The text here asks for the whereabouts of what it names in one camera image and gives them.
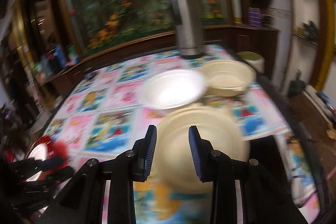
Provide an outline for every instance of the dark object on table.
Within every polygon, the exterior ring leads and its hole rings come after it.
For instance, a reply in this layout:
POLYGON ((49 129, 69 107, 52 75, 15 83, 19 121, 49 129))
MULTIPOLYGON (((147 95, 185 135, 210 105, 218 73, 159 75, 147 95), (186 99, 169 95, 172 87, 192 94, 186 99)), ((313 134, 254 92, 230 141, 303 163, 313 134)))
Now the dark object on table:
POLYGON ((290 85, 289 85, 289 90, 287 93, 288 98, 292 98, 293 96, 301 93, 302 91, 305 90, 306 88, 306 83, 302 80, 300 80, 301 77, 301 71, 298 70, 296 73, 296 79, 292 80, 290 85))
POLYGON ((202 182, 213 181, 210 223, 237 223, 235 180, 241 183, 246 223, 306 224, 291 196, 255 159, 232 160, 209 141, 201 139, 196 126, 189 128, 189 145, 196 174, 202 182))
POLYGON ((74 175, 74 170, 66 166, 51 174, 44 180, 25 180, 39 171, 49 171, 63 165, 64 160, 57 156, 49 160, 34 160, 33 158, 8 164, 0 160, 0 211, 4 223, 21 223, 19 216, 29 219, 32 213, 48 206, 56 190, 56 184, 68 180, 74 175))
POLYGON ((310 20, 309 24, 302 23, 302 26, 303 26, 303 31, 301 35, 307 40, 315 42, 319 35, 319 29, 317 29, 315 23, 310 20))
POLYGON ((180 55, 196 59, 203 55, 204 38, 200 15, 200 0, 171 0, 175 23, 175 39, 180 55))
POLYGON ((101 223, 106 180, 110 180, 108 223, 135 224, 133 182, 150 174, 156 127, 114 160, 88 160, 48 206, 37 223, 101 223))
POLYGON ((88 68, 84 71, 84 78, 86 80, 92 80, 93 78, 95 78, 97 75, 97 73, 95 71, 93 71, 93 68, 88 68))

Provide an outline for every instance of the cartoon print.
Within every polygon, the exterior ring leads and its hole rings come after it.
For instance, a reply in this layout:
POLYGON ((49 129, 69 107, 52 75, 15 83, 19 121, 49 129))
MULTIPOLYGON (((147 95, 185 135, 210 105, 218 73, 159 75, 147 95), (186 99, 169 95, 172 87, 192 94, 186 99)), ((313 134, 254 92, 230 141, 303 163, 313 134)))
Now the cartoon print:
POLYGON ((158 60, 158 59, 163 59, 163 58, 167 58, 167 57, 174 57, 174 56, 178 56, 179 54, 180 54, 179 50, 159 52, 159 53, 155 54, 154 59, 158 60))
POLYGON ((160 59, 154 62, 153 67, 153 75, 157 75, 159 73, 173 70, 173 69, 187 69, 187 62, 186 60, 182 59, 179 56, 172 57, 172 58, 165 58, 160 59))
POLYGON ((80 101, 83 99, 84 94, 73 94, 63 103, 57 112, 57 117, 68 117, 76 109, 80 101))
POLYGON ((94 80, 95 79, 93 78, 93 79, 90 79, 90 80, 85 79, 85 80, 81 81, 77 85, 77 87, 75 87, 75 89, 73 90, 73 94, 80 93, 80 92, 83 92, 85 90, 88 90, 92 86, 94 80))
POLYGON ((83 101, 81 102, 77 112, 83 111, 91 111, 96 110, 100 106, 101 102, 103 101, 106 95, 107 89, 100 89, 90 91, 88 94, 85 95, 83 101))
POLYGON ((207 52, 206 55, 192 60, 187 60, 191 69, 197 69, 202 67, 206 62, 219 59, 213 52, 207 52))
POLYGON ((144 78, 145 76, 148 75, 148 72, 149 72, 148 64, 141 64, 141 65, 128 67, 121 74, 121 77, 119 78, 118 83, 128 81, 128 80, 144 78))
POLYGON ((125 66, 125 62, 116 63, 105 68, 105 72, 110 72, 118 69, 122 69, 125 66))
POLYGON ((66 119, 53 120, 43 135, 48 135, 53 141, 56 141, 63 130, 65 121, 66 119))
POLYGON ((94 83, 94 88, 102 88, 105 86, 113 85, 117 80, 120 70, 114 70, 100 75, 94 83))
POLYGON ((132 120, 132 111, 100 114, 92 127, 85 150, 104 153, 126 150, 132 120))
POLYGON ((88 128, 93 118, 93 114, 70 118, 58 140, 65 142, 70 149, 80 149, 87 136, 88 128))
POLYGON ((143 80, 115 85, 111 88, 103 108, 130 106, 138 104, 138 92, 143 80))

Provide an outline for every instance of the shelf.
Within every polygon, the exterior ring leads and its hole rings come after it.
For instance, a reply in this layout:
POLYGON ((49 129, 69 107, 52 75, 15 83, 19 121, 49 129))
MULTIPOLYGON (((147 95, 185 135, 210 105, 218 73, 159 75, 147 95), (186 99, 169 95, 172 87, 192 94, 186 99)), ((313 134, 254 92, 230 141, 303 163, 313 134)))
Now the shelf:
MULTIPOLYGON (((310 40, 308 40, 307 38, 302 37, 302 36, 297 35, 297 34, 293 34, 293 36, 298 37, 298 38, 301 38, 302 40, 305 40, 305 41, 309 42, 310 44, 313 44, 314 46, 317 47, 317 43, 316 43, 316 42, 310 41, 310 40)), ((336 44, 334 45, 334 54, 336 55, 336 44)))
POLYGON ((301 38, 302 40, 306 40, 307 42, 309 42, 309 43, 311 43, 311 44, 317 46, 316 42, 310 41, 310 40, 308 40, 307 38, 302 37, 302 36, 300 36, 300 35, 298 35, 298 34, 293 34, 293 36, 298 37, 298 38, 301 38))

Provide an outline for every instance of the orange flower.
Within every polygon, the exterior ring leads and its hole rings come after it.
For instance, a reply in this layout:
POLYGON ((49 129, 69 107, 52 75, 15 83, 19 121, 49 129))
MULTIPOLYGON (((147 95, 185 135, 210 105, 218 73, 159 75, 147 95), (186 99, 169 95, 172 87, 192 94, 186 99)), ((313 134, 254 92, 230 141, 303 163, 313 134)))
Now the orange flower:
POLYGON ((208 0, 208 2, 209 2, 209 4, 211 4, 211 5, 216 4, 216 1, 215 1, 215 0, 208 0))
POLYGON ((110 20, 116 20, 119 16, 118 12, 114 12, 113 15, 110 16, 110 20))
POLYGON ((163 14, 155 14, 156 18, 161 18, 163 16, 163 14))
POLYGON ((96 48, 98 44, 99 44, 99 41, 96 37, 90 40, 90 47, 96 48))
POLYGON ((132 2, 127 2, 127 1, 122 4, 122 6, 124 6, 126 8, 130 7, 131 5, 132 5, 132 2))

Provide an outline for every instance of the paper bowl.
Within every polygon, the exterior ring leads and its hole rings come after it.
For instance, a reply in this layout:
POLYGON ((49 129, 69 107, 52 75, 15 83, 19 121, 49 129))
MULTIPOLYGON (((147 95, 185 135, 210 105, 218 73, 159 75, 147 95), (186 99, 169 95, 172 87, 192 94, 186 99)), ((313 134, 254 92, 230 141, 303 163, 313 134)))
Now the paper bowl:
POLYGON ((206 92, 203 75, 193 70, 170 70, 149 79, 140 100, 148 108, 166 114, 199 100, 206 92))
POLYGON ((253 68, 233 60, 210 61, 199 71, 207 81, 208 92, 223 97, 243 94, 256 78, 253 68))
MULTIPOLYGON (((38 144, 29 154, 28 158, 34 158, 35 160, 46 160, 48 157, 48 147, 44 143, 38 144)), ((32 175, 27 181, 35 181, 37 180, 42 171, 37 172, 35 175, 32 175)))
POLYGON ((207 106, 174 111, 157 125, 154 173, 180 193, 208 193, 212 183, 200 182, 190 151, 188 130, 193 125, 202 139, 235 160, 247 160, 249 143, 243 141, 238 124, 225 111, 207 106))

